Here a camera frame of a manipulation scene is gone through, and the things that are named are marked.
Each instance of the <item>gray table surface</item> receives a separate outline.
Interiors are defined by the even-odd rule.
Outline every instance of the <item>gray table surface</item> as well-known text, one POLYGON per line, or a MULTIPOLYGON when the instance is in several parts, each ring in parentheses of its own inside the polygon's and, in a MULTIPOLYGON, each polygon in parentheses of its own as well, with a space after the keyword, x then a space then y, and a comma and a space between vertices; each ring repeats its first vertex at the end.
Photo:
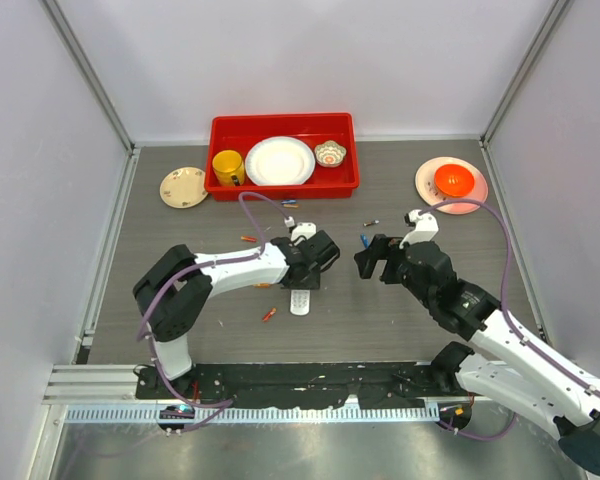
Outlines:
MULTIPOLYGON (((215 297, 189 333, 194 361, 430 360, 449 341, 459 340, 438 327, 403 287, 360 280, 353 254, 362 249, 360 233, 405 233, 405 212, 424 206, 413 179, 426 160, 454 156, 487 175, 478 142, 361 142, 357 149, 361 181, 351 198, 303 200, 300 208, 291 210, 296 220, 326 230, 342 251, 323 276, 322 289, 312 292, 310 314, 291 315, 289 292, 278 288, 249 287, 215 297), (363 228, 362 222, 370 219, 380 224, 363 228), (262 323, 271 307, 278 313, 262 323)), ((142 149, 89 363, 148 360, 147 346, 134 340, 140 315, 131 289, 167 249, 186 243, 193 252, 220 253, 251 246, 240 240, 240 235, 253 232, 237 202, 208 198, 196 207, 176 210, 160 200, 163 177, 181 166, 204 169, 206 154, 206 147, 142 149)), ((497 206, 493 194, 488 203, 497 206)), ((286 234, 282 218, 269 205, 250 206, 267 234, 286 234)), ((436 242, 451 256, 459 276, 499 296, 505 244, 497 222, 482 210, 464 216, 440 213, 437 218, 436 242)), ((518 320, 535 331, 517 268, 512 269, 509 298, 518 320)))

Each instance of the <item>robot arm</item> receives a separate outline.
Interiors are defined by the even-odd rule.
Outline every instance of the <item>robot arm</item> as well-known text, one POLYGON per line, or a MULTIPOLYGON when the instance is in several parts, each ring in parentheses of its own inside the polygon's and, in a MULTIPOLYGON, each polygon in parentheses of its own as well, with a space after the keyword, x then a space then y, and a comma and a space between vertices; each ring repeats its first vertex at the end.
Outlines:
POLYGON ((156 354, 169 380, 184 375, 192 367, 187 333, 208 299, 256 283, 280 283, 290 289, 318 289, 320 274, 340 256, 336 244, 321 230, 308 239, 300 237, 294 242, 287 237, 274 238, 257 258, 222 262, 254 257, 258 250, 208 255, 193 254, 185 245, 177 245, 169 249, 133 288, 133 295, 144 315, 157 292, 174 274, 195 264, 212 264, 183 277, 184 284, 180 289, 170 288, 149 320, 156 339, 156 354))
POLYGON ((500 302, 477 285, 459 279, 449 257, 431 241, 437 223, 417 211, 405 217, 414 230, 406 237, 376 235, 355 255, 361 278, 386 260, 380 280, 406 287, 445 330, 504 360, 493 365, 471 348, 453 342, 434 359, 439 380, 488 396, 533 421, 554 438, 575 463, 600 475, 600 379, 553 350, 514 318, 514 334, 500 302), (540 358, 533 343, 588 389, 540 358))

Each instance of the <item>orange bowl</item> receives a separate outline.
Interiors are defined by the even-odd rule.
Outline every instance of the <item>orange bowl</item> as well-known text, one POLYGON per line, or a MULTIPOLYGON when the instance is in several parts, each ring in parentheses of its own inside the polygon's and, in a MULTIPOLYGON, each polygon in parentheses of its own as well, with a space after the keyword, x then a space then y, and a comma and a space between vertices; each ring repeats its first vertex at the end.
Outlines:
POLYGON ((450 197, 466 197, 476 184, 476 179, 467 168, 453 163, 438 168, 433 180, 436 187, 450 197))

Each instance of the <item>white wall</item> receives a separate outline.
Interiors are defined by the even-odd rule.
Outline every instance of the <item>white wall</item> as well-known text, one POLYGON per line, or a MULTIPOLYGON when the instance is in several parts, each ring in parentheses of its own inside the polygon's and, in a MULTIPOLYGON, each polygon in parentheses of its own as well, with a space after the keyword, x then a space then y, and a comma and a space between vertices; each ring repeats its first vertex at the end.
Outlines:
POLYGON ((0 1, 0 480, 67 363, 125 153, 40 4, 0 1))
POLYGON ((131 136, 350 111, 358 135, 481 134, 551 0, 61 0, 131 136))
POLYGON ((492 146, 550 336, 600 375, 600 0, 574 2, 492 146))

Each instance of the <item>red tray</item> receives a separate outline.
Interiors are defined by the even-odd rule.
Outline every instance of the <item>red tray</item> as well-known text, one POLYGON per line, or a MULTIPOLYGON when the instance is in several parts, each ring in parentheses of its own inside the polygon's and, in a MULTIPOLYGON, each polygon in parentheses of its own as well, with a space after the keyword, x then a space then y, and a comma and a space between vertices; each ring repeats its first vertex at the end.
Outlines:
POLYGON ((241 192, 247 191, 276 199, 344 198, 350 197, 358 185, 358 156, 353 136, 353 120, 348 113, 216 117, 213 120, 204 187, 216 200, 235 201, 241 192), (334 140, 347 149, 347 155, 342 165, 335 168, 316 164, 313 174, 302 185, 259 187, 249 178, 239 187, 223 187, 218 183, 211 166, 213 157, 218 152, 236 150, 245 159, 256 143, 276 136, 297 138, 311 150, 327 140, 334 140))

